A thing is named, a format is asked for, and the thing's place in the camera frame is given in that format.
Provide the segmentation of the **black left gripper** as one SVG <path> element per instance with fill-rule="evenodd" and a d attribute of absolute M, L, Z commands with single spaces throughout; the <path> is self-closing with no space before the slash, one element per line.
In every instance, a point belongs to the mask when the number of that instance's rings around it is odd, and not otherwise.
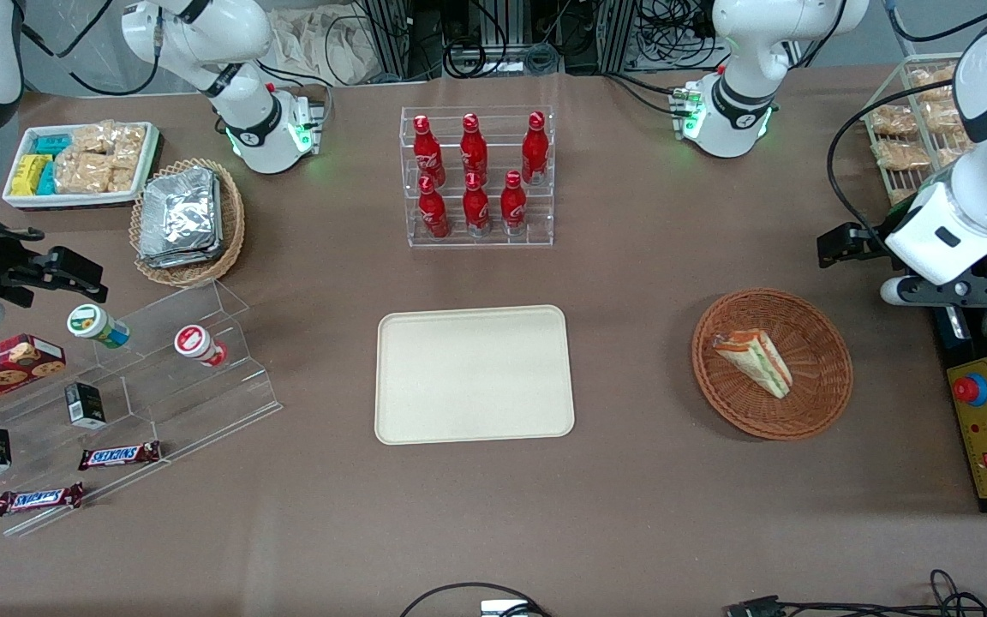
<path fill-rule="evenodd" d="M 843 223 L 817 238 L 817 265 L 830 268 L 843 261 L 888 257 L 878 227 Z M 946 284 L 916 277 L 909 282 L 909 303 L 921 306 L 960 306 L 987 309 L 987 257 Z"/>

